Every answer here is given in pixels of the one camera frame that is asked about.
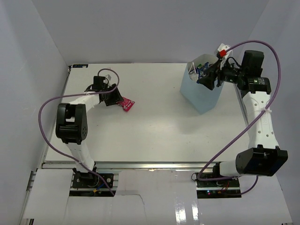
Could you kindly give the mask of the blue chips bag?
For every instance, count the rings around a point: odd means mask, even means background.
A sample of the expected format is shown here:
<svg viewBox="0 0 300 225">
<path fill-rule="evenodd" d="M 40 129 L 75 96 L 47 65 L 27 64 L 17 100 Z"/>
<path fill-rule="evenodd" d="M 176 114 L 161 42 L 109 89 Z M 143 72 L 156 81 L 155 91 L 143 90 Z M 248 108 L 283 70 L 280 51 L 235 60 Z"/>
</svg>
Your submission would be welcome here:
<svg viewBox="0 0 300 225">
<path fill-rule="evenodd" d="M 195 81 L 196 83 L 200 83 L 200 80 L 205 77 L 205 71 L 209 67 L 209 62 L 204 64 L 199 64 L 195 69 Z"/>
</svg>

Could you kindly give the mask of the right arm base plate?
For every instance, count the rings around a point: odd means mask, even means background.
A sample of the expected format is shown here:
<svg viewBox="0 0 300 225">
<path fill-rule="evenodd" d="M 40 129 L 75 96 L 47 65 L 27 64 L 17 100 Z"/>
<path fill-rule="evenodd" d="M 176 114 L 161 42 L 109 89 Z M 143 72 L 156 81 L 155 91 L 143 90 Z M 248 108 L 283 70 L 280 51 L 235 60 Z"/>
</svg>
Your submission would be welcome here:
<svg viewBox="0 0 300 225">
<path fill-rule="evenodd" d="M 196 182 L 198 188 L 239 188 L 240 183 L 238 180 L 226 179 L 226 180 L 206 180 L 200 181 L 197 179 L 198 173 L 195 172 L 191 175 L 192 181 Z"/>
</svg>

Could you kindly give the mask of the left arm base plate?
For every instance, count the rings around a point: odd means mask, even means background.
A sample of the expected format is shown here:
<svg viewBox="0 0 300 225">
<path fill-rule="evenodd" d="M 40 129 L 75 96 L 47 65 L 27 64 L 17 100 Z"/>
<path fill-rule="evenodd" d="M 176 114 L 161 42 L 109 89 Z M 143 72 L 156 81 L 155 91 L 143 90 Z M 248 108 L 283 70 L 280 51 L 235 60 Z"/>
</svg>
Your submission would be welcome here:
<svg viewBox="0 0 300 225">
<path fill-rule="evenodd" d="M 100 173 L 99 174 L 107 183 L 109 188 L 113 187 L 114 174 Z M 91 173 L 75 173 L 73 177 L 72 188 L 106 188 L 104 182 L 96 175 Z"/>
</svg>

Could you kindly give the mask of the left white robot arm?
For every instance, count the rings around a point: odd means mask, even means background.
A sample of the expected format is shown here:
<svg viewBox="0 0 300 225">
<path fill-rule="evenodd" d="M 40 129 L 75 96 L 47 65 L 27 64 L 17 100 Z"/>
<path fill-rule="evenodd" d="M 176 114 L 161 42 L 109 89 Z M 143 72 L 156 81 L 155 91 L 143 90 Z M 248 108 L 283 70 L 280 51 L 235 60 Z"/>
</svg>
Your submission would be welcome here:
<svg viewBox="0 0 300 225">
<path fill-rule="evenodd" d="M 111 106 L 122 100 L 116 83 L 110 84 L 108 77 L 94 76 L 93 84 L 86 88 L 83 96 L 58 105 L 55 134 L 76 159 L 75 177 L 88 187 L 97 186 L 100 178 L 95 173 L 97 166 L 85 142 L 88 135 L 87 112 L 102 102 Z"/>
</svg>

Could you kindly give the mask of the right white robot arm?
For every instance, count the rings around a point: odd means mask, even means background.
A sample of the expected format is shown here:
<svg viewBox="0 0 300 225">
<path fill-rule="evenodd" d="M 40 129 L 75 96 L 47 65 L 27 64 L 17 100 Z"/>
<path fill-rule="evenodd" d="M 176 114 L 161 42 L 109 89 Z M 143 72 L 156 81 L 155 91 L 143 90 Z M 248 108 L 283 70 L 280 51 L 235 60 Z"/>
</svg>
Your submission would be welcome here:
<svg viewBox="0 0 300 225">
<path fill-rule="evenodd" d="M 287 161 L 288 153 L 280 148 L 272 125 L 270 105 L 277 92 L 271 90 L 269 79 L 261 76 L 264 54 L 246 50 L 241 64 L 229 63 L 230 56 L 225 50 L 218 52 L 217 57 L 199 83 L 210 90 L 223 82 L 237 86 L 248 121 L 242 133 L 248 134 L 249 145 L 234 160 L 216 163 L 211 177 L 200 171 L 197 180 L 212 181 L 222 187 L 229 179 L 242 175 L 273 176 Z"/>
</svg>

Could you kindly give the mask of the pink candy packet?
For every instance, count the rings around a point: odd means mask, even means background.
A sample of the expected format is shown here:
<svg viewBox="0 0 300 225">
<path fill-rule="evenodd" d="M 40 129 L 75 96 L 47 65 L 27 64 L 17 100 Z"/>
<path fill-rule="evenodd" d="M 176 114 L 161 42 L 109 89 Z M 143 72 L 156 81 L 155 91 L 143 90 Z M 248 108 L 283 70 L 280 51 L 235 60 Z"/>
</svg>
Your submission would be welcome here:
<svg viewBox="0 0 300 225">
<path fill-rule="evenodd" d="M 132 101 L 132 100 L 130 100 L 128 98 L 125 98 L 125 97 L 123 97 L 122 101 L 120 100 L 120 101 L 117 102 L 117 105 L 122 107 L 122 109 L 125 112 L 128 112 L 134 104 L 135 104 L 135 101 Z"/>
</svg>

